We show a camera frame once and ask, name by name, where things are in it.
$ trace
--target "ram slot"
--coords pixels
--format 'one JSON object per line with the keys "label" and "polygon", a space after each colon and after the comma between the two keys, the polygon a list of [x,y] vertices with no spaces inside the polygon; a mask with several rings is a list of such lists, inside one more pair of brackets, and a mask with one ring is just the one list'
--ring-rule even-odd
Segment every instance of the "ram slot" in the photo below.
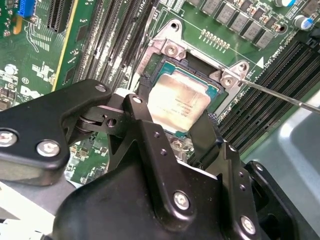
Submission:
{"label": "ram slot", "polygon": [[107,16],[109,15],[109,11],[113,2],[113,0],[109,0],[107,2],[105,0],[99,0],[96,3],[92,15],[92,24],[90,26],[89,35],[83,47],[83,54],[79,63],[77,75],[74,78],[74,82],[79,82],[88,78],[91,62],[101,38],[102,31],[106,25]]}

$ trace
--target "circular hole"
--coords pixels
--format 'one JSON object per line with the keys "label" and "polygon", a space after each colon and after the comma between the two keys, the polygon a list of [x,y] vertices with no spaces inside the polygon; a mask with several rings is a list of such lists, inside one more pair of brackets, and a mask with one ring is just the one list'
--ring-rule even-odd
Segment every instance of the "circular hole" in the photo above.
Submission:
{"label": "circular hole", "polygon": [[283,34],[283,33],[286,32],[286,30],[287,30],[286,26],[281,26],[281,27],[279,28],[279,33],[280,33],[280,34]]}
{"label": "circular hole", "polygon": [[246,190],[246,187],[245,187],[244,185],[240,184],[240,189],[241,189],[242,191],[245,191],[245,190]]}
{"label": "circular hole", "polygon": [[167,155],[167,150],[161,149],[160,153],[161,153],[162,156],[166,156]]}
{"label": "circular hole", "polygon": [[139,97],[137,97],[137,96],[134,96],[132,99],[133,99],[133,101],[135,101],[137,104],[141,104],[141,103],[142,103],[142,100],[141,100]]}
{"label": "circular hole", "polygon": [[155,131],[155,132],[154,132],[154,137],[157,138],[157,139],[160,138],[160,133],[158,133],[157,131]]}
{"label": "circular hole", "polygon": [[110,118],[106,121],[106,125],[109,128],[113,128],[116,124],[117,124],[117,120],[115,120],[114,118]]}

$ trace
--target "electrical component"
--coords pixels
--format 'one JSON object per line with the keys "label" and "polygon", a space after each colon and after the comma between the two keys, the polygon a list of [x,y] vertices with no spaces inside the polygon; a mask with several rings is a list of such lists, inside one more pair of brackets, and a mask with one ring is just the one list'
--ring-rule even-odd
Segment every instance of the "electrical component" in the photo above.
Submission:
{"label": "electrical component", "polygon": [[262,29],[260,25],[258,25],[256,22],[252,22],[251,25],[248,27],[248,29],[243,34],[243,37],[246,39],[252,41],[258,34],[258,32]]}
{"label": "electrical component", "polygon": [[247,21],[248,21],[248,17],[246,15],[244,15],[243,13],[239,13],[238,16],[235,18],[235,20],[233,21],[232,25],[230,26],[230,28],[234,31],[236,31],[237,33],[240,33],[241,30],[244,28],[244,26],[246,25]]}
{"label": "electrical component", "polygon": [[166,61],[152,77],[148,108],[155,123],[183,137],[220,92],[190,72]]}
{"label": "electrical component", "polygon": [[277,22],[277,19],[274,16],[271,16],[270,19],[266,22],[265,26],[268,29],[271,29],[276,22]]}
{"label": "electrical component", "polygon": [[259,48],[264,49],[274,38],[274,35],[270,31],[265,31],[264,34],[259,38],[259,40],[255,43]]}
{"label": "electrical component", "polygon": [[235,14],[236,9],[229,4],[224,5],[221,12],[219,13],[218,17],[216,18],[217,21],[219,21],[222,24],[227,25],[230,19]]}
{"label": "electrical component", "polygon": [[302,12],[310,17],[318,8],[319,4],[317,0],[309,0],[306,6],[302,9]]}
{"label": "electrical component", "polygon": [[205,14],[211,15],[218,8],[220,0],[206,0],[201,10]]}
{"label": "electrical component", "polygon": [[1,90],[0,90],[1,96],[3,96],[3,97],[8,97],[8,93],[9,93],[9,90],[8,90],[8,89],[1,88]]}
{"label": "electrical component", "polygon": [[36,0],[20,0],[19,11],[23,18],[31,17],[34,14]]}
{"label": "electrical component", "polygon": [[277,7],[291,7],[295,2],[296,0],[274,0]]}
{"label": "electrical component", "polygon": [[88,25],[83,25],[81,27],[79,27],[79,30],[78,30],[78,34],[76,36],[76,42],[84,39],[86,37],[86,34],[87,34],[87,31],[88,31]]}
{"label": "electrical component", "polygon": [[241,7],[240,7],[240,10],[243,11],[243,12],[246,12],[250,6],[252,5],[252,1],[250,0],[245,0],[242,4],[241,4]]}
{"label": "electrical component", "polygon": [[47,27],[56,33],[63,32],[68,23],[73,0],[51,0]]}
{"label": "electrical component", "polygon": [[300,30],[308,31],[314,24],[312,18],[298,15],[294,18],[293,24]]}
{"label": "electrical component", "polygon": [[193,6],[197,6],[201,0],[186,0],[186,1]]}
{"label": "electrical component", "polygon": [[11,103],[6,99],[0,99],[0,111],[10,108]]}
{"label": "electrical component", "polygon": [[258,8],[253,14],[252,18],[256,21],[259,21],[263,14],[265,14],[265,10],[263,10],[262,8]]}

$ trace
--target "silver screw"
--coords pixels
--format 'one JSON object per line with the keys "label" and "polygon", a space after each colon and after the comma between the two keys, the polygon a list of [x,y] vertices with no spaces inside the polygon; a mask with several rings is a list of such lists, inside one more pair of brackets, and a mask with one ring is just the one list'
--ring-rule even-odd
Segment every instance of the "silver screw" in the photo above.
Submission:
{"label": "silver screw", "polygon": [[103,92],[103,93],[106,91],[105,87],[102,85],[95,86],[95,89],[97,89],[98,91]]}
{"label": "silver screw", "polygon": [[264,168],[260,164],[256,163],[255,166],[259,171],[263,172]]}
{"label": "silver screw", "polygon": [[248,234],[253,235],[256,233],[256,228],[255,228],[254,224],[252,223],[252,221],[248,217],[242,216],[241,217],[241,224],[242,224],[244,230]]}
{"label": "silver screw", "polygon": [[142,100],[141,100],[139,97],[137,97],[137,96],[133,96],[132,99],[133,99],[133,101],[135,101],[137,104],[142,103]]}
{"label": "silver screw", "polygon": [[11,131],[0,131],[0,147],[10,147],[18,140],[17,135]]}
{"label": "silver screw", "polygon": [[190,206],[189,199],[184,193],[180,191],[177,191],[174,193],[173,199],[174,199],[175,205],[181,210],[187,210]]}
{"label": "silver screw", "polygon": [[234,152],[237,151],[237,149],[235,149],[234,146],[232,146],[231,144],[229,144],[229,148],[230,148],[232,151],[234,151]]}
{"label": "silver screw", "polygon": [[52,140],[45,140],[36,146],[38,154],[44,157],[54,157],[60,152],[60,147]]}

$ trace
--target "chip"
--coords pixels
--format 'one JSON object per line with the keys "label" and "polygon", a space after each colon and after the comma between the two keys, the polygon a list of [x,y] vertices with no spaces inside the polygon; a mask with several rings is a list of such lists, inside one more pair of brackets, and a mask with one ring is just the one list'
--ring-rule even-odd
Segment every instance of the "chip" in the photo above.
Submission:
{"label": "chip", "polygon": [[8,91],[8,98],[9,99],[15,99],[16,98],[16,92]]}
{"label": "chip", "polygon": [[259,21],[263,14],[265,14],[265,10],[263,10],[262,8],[258,8],[252,18]]}
{"label": "chip", "polygon": [[186,0],[188,3],[192,4],[193,6],[197,6],[201,0]]}
{"label": "chip", "polygon": [[234,9],[232,6],[226,4],[221,12],[219,13],[218,17],[216,18],[220,23],[227,24],[232,16],[235,14],[236,9]]}
{"label": "chip", "polygon": [[84,39],[86,37],[86,34],[87,34],[87,31],[88,31],[88,25],[83,25],[81,27],[79,27],[79,30],[78,30],[78,34],[76,36],[76,42]]}
{"label": "chip", "polygon": [[260,38],[259,40],[256,42],[256,45],[261,48],[264,49],[269,43],[270,41],[274,38],[274,35],[272,32],[270,31],[266,31]]}
{"label": "chip", "polygon": [[67,82],[69,82],[74,77],[75,71],[76,71],[75,67],[72,67],[72,68],[70,68],[68,70],[68,72],[65,75],[63,84],[66,84]]}
{"label": "chip", "polygon": [[0,94],[1,94],[2,96],[8,97],[8,93],[9,93],[9,90],[8,90],[8,89],[1,88]]}
{"label": "chip", "polygon": [[245,31],[243,36],[252,41],[258,34],[258,32],[262,29],[261,26],[259,26],[256,22],[251,23],[251,25],[248,27],[248,29]]}
{"label": "chip", "polygon": [[220,4],[220,0],[206,0],[201,10],[205,14],[211,15],[217,9],[219,4]]}
{"label": "chip", "polygon": [[243,12],[246,12],[251,5],[252,5],[252,1],[245,0],[244,3],[241,5],[240,10]]}
{"label": "chip", "polygon": [[271,29],[272,26],[277,22],[277,19],[274,17],[274,16],[271,16],[269,21],[266,22],[265,26],[268,28],[268,29]]}
{"label": "chip", "polygon": [[304,7],[302,12],[304,12],[306,15],[311,16],[314,14],[318,9],[318,1],[317,0],[309,0],[308,4]]}
{"label": "chip", "polygon": [[241,32],[241,30],[244,28],[248,21],[248,17],[244,15],[243,13],[239,13],[239,15],[235,18],[230,28],[238,33]]}

